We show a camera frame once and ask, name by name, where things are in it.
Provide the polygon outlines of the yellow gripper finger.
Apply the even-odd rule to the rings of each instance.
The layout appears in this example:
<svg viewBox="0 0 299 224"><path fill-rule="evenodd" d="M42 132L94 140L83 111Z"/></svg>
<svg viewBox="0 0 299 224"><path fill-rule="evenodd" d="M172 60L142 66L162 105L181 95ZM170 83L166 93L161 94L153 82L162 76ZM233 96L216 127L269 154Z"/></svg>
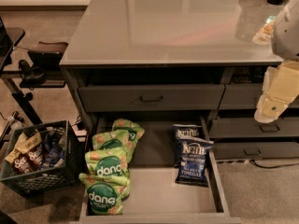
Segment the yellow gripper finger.
<svg viewBox="0 0 299 224"><path fill-rule="evenodd" d="M254 118L260 123L270 123L277 120L287 107L281 102L261 97L256 105Z"/></svg>

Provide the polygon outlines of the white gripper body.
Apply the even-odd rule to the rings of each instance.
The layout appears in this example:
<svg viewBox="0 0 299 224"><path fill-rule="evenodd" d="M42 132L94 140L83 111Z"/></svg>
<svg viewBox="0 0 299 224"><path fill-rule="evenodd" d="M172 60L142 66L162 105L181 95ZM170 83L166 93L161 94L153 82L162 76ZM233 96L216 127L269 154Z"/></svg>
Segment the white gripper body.
<svg viewBox="0 0 299 224"><path fill-rule="evenodd" d="M264 97L289 106L299 95L299 62L285 60L277 68L269 67L264 81Z"/></svg>

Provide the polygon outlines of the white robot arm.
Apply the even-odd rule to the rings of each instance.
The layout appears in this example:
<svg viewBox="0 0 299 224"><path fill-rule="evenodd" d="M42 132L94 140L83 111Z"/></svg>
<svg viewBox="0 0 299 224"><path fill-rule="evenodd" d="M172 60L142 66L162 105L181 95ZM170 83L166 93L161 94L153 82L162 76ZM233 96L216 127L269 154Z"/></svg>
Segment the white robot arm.
<svg viewBox="0 0 299 224"><path fill-rule="evenodd" d="M283 59L277 68L267 68L254 114L256 121L270 123L299 95L299 0L290 0L252 41L270 44L273 53Z"/></svg>

